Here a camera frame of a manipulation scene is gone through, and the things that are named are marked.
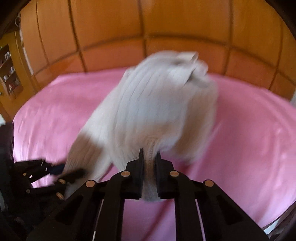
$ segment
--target white sweater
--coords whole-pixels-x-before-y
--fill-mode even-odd
[[[153,172],[157,151],[190,161],[202,155],[215,121],[217,87],[195,52],[163,51],[129,68],[81,129],[64,172],[84,168],[99,181],[110,164],[120,171],[144,149],[142,198],[158,199]]]

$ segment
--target padded headboard panel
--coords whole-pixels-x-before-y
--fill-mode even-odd
[[[209,72],[288,99],[295,91],[296,41],[264,0],[32,0],[21,28],[41,88],[63,73],[194,50]]]

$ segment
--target pink bed sheet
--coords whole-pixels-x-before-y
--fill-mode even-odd
[[[124,71],[62,75],[36,94],[14,119],[15,160],[64,163],[79,130]],[[296,201],[296,109],[265,89],[211,77],[219,86],[219,98],[206,153],[190,166],[170,153],[162,157],[193,180],[214,180],[263,227]],[[103,180],[116,172],[112,167]],[[35,186],[53,179],[47,176]],[[173,201],[126,201],[123,240],[175,238]]]

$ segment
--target wooden wall panel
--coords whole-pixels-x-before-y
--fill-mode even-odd
[[[295,92],[295,85],[278,73],[270,90],[279,96],[291,100]]]
[[[276,66],[281,18],[265,0],[233,0],[233,45]]]
[[[38,0],[37,16],[45,53],[50,63],[77,50],[68,0]]]
[[[71,7],[82,48],[141,35],[138,0],[71,0]]]
[[[279,70],[296,83],[296,40],[285,24]]]
[[[142,39],[107,43],[82,52],[88,71],[130,67],[141,62],[144,56]]]
[[[79,54],[74,54],[63,60],[48,66],[35,75],[40,87],[43,88],[53,81],[60,74],[83,72],[83,67]]]
[[[223,73],[226,61],[227,49],[220,44],[213,44],[198,40],[183,38],[150,38],[146,43],[147,55],[162,50],[174,51],[197,51],[199,59],[205,61],[209,66],[209,72]]]
[[[229,0],[141,0],[148,35],[190,35],[227,42]]]
[[[32,0],[21,11],[22,37],[34,73],[47,65],[47,59],[39,36],[36,4],[37,0]]]
[[[269,88],[275,70],[261,61],[232,50],[229,56],[226,75],[244,80],[253,85]]]

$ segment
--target wooden cabinet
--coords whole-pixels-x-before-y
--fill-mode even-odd
[[[12,121],[17,111],[37,91],[24,62],[18,32],[3,36],[0,40],[0,114]]]

